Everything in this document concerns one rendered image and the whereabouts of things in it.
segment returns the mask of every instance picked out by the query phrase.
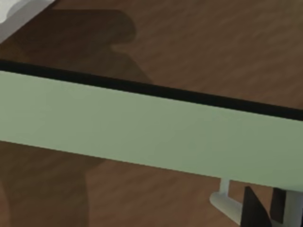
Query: white corner object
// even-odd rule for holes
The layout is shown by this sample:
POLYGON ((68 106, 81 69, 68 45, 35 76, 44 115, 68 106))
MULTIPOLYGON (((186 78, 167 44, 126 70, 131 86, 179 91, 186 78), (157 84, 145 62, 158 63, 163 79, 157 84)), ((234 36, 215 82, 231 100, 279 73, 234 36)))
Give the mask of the white corner object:
POLYGON ((210 196, 210 203, 219 211, 240 225, 242 215, 242 204, 228 197, 229 180, 221 179, 219 192, 210 196))
POLYGON ((55 0, 0 0, 0 43, 55 0))

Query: brown surface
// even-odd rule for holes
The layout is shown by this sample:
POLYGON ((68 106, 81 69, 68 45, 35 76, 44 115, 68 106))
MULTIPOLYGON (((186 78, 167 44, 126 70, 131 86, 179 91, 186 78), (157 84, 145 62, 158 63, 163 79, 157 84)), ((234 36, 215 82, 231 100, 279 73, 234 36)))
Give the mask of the brown surface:
MULTIPOLYGON (((1 44, 0 57, 303 108, 298 0, 61 0, 55 8, 1 44)), ((210 177, 8 143, 0 175, 0 226, 235 226, 209 204, 218 187, 210 177)), ((234 198, 244 185, 232 184, 234 198)), ((254 189, 268 207, 270 189, 254 189)))

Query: brown floor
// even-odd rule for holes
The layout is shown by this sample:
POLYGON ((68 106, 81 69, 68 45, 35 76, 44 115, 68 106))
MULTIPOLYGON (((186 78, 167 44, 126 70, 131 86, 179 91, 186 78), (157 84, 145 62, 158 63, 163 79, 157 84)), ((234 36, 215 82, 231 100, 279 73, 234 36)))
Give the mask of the brown floor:
MULTIPOLYGON (((0 58, 303 108, 298 0, 60 0, 0 58)), ((0 144, 0 227, 235 226, 218 179, 0 144)), ((243 183, 232 183, 241 200, 243 183)), ((271 190, 255 186, 268 207, 271 190)))

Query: green panel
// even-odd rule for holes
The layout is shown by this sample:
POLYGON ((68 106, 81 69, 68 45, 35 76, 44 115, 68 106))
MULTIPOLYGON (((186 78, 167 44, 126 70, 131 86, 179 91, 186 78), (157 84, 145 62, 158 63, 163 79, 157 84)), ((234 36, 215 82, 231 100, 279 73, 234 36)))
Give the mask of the green panel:
POLYGON ((1 71, 0 140, 303 191, 303 122, 1 71))

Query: wooden floor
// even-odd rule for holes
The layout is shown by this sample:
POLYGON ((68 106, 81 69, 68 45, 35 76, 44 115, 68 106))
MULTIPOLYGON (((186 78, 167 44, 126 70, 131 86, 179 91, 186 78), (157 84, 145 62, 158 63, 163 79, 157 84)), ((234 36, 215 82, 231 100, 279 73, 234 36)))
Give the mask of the wooden floor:
MULTIPOLYGON (((0 58, 303 109, 303 3, 60 0, 0 58)), ((2 142, 0 178, 0 227, 235 226, 211 177, 2 142)))

